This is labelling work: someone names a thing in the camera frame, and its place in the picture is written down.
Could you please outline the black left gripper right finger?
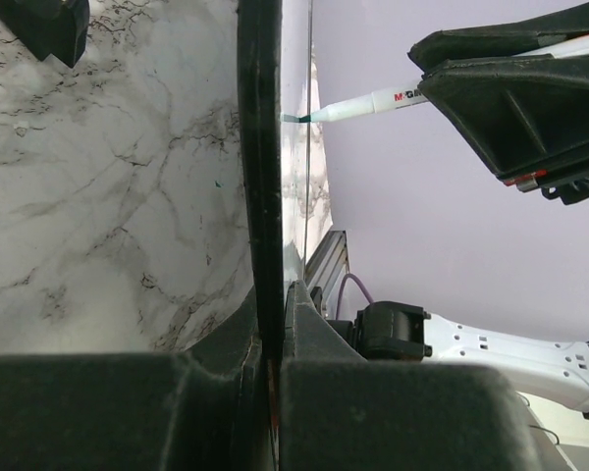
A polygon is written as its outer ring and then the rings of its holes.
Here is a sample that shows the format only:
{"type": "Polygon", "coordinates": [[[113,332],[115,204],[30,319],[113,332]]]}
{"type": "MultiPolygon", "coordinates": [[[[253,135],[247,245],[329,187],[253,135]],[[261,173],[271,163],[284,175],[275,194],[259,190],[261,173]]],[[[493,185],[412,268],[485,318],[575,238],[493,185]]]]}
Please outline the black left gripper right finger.
{"type": "Polygon", "coordinates": [[[368,361],[318,314],[286,301],[280,373],[284,470],[540,470],[521,401],[480,366],[368,361]]]}

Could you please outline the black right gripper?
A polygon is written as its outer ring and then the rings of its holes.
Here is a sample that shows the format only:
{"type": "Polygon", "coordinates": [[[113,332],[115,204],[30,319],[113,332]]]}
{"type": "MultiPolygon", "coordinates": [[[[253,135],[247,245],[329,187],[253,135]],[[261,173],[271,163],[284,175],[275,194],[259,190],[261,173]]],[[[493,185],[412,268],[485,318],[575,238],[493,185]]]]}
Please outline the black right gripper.
{"type": "Polygon", "coordinates": [[[589,199],[589,57],[446,61],[421,91],[500,182],[562,184],[541,193],[563,205],[589,199]]]}

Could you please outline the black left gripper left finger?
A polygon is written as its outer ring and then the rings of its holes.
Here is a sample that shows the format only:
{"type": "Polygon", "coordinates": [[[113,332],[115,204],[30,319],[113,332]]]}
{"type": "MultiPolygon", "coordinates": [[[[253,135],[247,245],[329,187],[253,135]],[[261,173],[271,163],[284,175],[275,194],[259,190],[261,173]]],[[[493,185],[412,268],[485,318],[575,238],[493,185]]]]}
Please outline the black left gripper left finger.
{"type": "Polygon", "coordinates": [[[183,352],[0,356],[0,470],[270,470],[256,300],[183,352]]]}

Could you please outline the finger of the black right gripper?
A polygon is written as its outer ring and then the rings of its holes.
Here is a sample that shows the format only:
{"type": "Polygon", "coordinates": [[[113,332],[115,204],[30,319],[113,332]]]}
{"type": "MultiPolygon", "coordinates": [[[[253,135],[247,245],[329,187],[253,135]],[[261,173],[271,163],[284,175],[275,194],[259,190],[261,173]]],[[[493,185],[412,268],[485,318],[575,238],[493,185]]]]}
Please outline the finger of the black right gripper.
{"type": "Polygon", "coordinates": [[[424,73],[448,60],[506,57],[589,34],[589,2],[516,23],[435,31],[409,59],[424,73]]]}

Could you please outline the green capped whiteboard marker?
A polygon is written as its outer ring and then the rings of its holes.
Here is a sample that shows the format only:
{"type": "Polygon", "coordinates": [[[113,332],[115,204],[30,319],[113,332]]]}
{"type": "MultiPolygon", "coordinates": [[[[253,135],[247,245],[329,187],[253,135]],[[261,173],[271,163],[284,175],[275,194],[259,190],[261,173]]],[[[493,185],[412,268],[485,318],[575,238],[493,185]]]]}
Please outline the green capped whiteboard marker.
{"type": "MultiPolygon", "coordinates": [[[[515,54],[514,58],[534,56],[550,56],[553,59],[589,56],[589,34],[515,54]]],[[[418,84],[417,80],[402,87],[373,91],[369,94],[332,103],[304,116],[287,117],[283,115],[283,120],[298,124],[330,123],[427,103],[428,99],[418,89],[418,84]]]]}

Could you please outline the white whiteboard black frame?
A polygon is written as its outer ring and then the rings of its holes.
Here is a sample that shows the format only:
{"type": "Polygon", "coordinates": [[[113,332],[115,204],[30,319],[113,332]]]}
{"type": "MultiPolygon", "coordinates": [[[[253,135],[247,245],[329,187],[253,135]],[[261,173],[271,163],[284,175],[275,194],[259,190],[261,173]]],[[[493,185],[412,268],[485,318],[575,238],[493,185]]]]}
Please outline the white whiteboard black frame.
{"type": "Polygon", "coordinates": [[[291,285],[305,278],[311,196],[310,1],[238,8],[241,158],[260,337],[281,362],[291,285]]]}

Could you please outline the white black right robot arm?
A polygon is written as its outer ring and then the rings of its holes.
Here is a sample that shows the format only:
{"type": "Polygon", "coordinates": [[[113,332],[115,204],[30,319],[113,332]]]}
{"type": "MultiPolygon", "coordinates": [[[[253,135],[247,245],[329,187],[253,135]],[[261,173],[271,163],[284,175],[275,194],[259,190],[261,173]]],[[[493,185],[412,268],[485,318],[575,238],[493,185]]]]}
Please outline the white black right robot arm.
{"type": "MultiPolygon", "coordinates": [[[[312,121],[428,102],[501,183],[566,205],[589,198],[589,2],[517,23],[436,31],[409,58],[419,80],[328,105],[312,121]]],[[[391,301],[331,326],[366,359],[486,365],[517,390],[589,420],[589,341],[482,331],[391,301]]]]}

